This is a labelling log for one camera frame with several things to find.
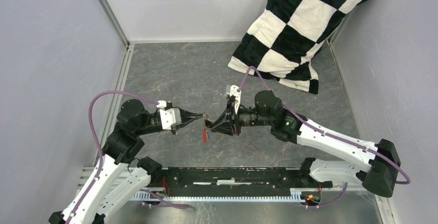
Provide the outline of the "metal key holder plate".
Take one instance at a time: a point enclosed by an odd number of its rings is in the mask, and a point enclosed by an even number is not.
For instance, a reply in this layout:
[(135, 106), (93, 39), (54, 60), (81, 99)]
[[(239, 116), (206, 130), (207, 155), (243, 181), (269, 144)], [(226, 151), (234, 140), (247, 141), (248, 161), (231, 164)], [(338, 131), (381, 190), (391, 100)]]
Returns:
[(206, 113), (204, 113), (203, 114), (203, 118), (204, 118), (204, 122), (205, 122), (205, 126), (206, 126), (206, 128), (212, 128), (212, 126), (213, 126), (213, 122), (214, 121), (212, 121), (211, 120), (211, 118), (209, 117), (209, 115), (208, 114), (206, 114)]

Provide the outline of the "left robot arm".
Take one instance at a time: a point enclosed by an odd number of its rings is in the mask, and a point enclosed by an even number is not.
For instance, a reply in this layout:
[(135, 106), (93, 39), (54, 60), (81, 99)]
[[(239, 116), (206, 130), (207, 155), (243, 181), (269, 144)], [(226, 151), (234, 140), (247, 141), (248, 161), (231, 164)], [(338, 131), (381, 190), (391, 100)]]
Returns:
[(114, 130), (99, 155), (99, 163), (80, 193), (63, 211), (54, 212), (49, 223), (106, 223), (141, 188), (157, 186), (162, 181), (162, 166), (149, 157), (139, 160), (135, 168), (115, 189), (112, 186), (122, 172), (136, 159), (144, 146), (142, 135), (177, 130), (203, 118), (171, 102), (159, 101), (150, 113), (140, 100), (124, 102), (117, 115)]

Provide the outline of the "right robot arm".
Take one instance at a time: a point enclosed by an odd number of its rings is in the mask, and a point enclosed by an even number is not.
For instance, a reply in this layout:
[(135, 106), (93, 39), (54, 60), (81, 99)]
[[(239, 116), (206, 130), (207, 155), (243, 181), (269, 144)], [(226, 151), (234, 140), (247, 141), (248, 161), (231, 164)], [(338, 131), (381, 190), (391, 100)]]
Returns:
[(375, 143), (327, 129), (285, 108), (269, 90), (255, 95), (254, 107), (241, 105), (240, 95), (238, 91), (228, 95), (226, 108), (215, 121), (205, 119), (211, 132), (234, 136), (240, 135), (243, 127), (270, 126), (271, 135), (280, 141), (315, 148), (339, 159), (307, 159), (298, 173), (303, 186), (328, 181), (353, 183), (381, 197), (393, 196), (401, 166), (393, 142), (381, 139)]

